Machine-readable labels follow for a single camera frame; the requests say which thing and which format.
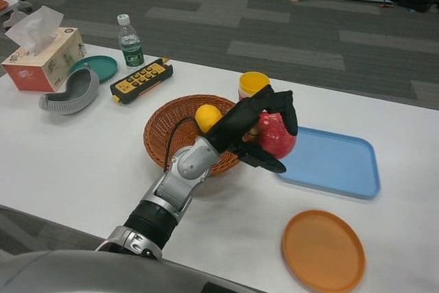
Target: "white tissue paper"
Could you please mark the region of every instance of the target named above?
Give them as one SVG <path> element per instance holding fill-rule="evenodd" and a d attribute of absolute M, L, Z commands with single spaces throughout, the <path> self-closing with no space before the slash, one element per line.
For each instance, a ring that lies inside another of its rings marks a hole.
<path fill-rule="evenodd" d="M 54 41 L 63 14 L 46 6 L 28 15 L 6 32 L 6 36 L 31 54 L 39 54 Z"/>

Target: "robotic hand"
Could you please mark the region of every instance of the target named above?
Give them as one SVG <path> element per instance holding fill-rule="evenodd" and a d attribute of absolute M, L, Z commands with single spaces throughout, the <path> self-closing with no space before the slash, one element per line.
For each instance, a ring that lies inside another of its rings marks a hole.
<path fill-rule="evenodd" d="M 270 85 L 239 101 L 204 137 L 177 151 L 171 166 L 143 196 L 123 226 L 118 226 L 97 250 L 160 259 L 162 249 L 189 206 L 194 189 L 209 176 L 227 150 L 253 167 L 283 173 L 285 166 L 259 145 L 243 141 L 264 111 L 280 113 L 291 135 L 297 135 L 291 91 L 275 93 Z"/>

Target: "tissue box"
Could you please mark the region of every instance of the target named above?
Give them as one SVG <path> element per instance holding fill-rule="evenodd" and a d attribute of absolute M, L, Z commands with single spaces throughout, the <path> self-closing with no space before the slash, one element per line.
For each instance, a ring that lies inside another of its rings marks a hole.
<path fill-rule="evenodd" d="M 38 55 L 20 47 L 2 65 L 20 91 L 56 92 L 85 54 L 79 30 L 59 27 L 52 44 Z"/>

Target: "gray curved container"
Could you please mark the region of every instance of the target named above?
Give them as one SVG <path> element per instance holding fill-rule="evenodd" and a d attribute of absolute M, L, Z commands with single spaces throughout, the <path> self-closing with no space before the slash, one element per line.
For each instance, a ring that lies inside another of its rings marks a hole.
<path fill-rule="evenodd" d="M 44 94 L 40 98 L 40 108 L 60 115 L 81 111 L 96 97 L 99 76 L 93 70 L 78 69 L 70 75 L 66 84 L 66 91 L 63 93 Z"/>

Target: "yellow lemon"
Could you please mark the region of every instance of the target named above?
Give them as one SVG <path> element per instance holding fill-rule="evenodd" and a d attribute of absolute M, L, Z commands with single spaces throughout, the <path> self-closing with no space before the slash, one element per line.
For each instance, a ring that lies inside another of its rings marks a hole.
<path fill-rule="evenodd" d="M 207 133 L 221 119 L 221 112 L 216 106 L 203 104 L 195 113 L 195 120 L 204 133 Z"/>

